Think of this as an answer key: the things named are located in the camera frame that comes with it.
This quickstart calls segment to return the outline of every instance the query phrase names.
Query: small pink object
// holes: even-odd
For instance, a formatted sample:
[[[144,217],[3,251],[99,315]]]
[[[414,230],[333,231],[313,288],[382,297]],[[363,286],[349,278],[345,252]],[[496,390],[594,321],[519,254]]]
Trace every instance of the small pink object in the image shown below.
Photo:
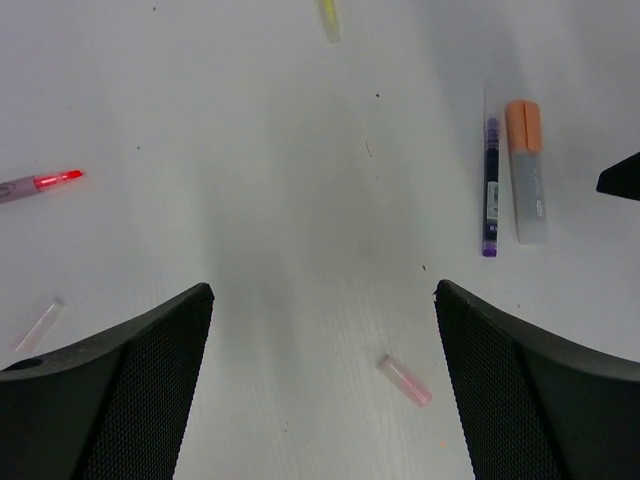
[[[391,355],[384,357],[380,363],[380,370],[419,407],[424,407],[431,401],[432,395],[429,389]]]

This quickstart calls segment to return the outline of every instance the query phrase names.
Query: orange cap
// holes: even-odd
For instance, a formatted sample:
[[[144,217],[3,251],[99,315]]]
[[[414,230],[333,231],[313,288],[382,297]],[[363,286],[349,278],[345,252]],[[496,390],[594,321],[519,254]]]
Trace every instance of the orange cap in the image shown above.
[[[527,100],[516,100],[507,105],[507,135],[509,150],[529,150],[540,153],[542,132],[540,128],[540,107]]]

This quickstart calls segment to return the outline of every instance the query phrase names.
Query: yellow marker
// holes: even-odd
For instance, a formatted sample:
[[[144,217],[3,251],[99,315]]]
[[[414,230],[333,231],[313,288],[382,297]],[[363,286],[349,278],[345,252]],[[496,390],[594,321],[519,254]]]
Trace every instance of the yellow marker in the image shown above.
[[[333,0],[318,0],[322,10],[322,23],[324,24],[327,38],[331,43],[340,41],[340,25],[338,24],[338,13]]]

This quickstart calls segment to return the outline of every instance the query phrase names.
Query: dark blue pen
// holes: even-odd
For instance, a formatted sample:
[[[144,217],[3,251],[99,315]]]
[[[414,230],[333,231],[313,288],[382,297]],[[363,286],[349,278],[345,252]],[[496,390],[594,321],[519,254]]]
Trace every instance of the dark blue pen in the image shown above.
[[[486,117],[484,151],[484,213],[482,222],[482,255],[498,254],[498,168],[500,121],[498,116]]]

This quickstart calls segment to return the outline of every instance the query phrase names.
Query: barcode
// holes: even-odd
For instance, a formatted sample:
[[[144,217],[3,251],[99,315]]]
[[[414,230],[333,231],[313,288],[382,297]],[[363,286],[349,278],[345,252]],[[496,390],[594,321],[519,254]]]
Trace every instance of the barcode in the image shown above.
[[[498,221],[498,182],[487,182],[487,220]]]

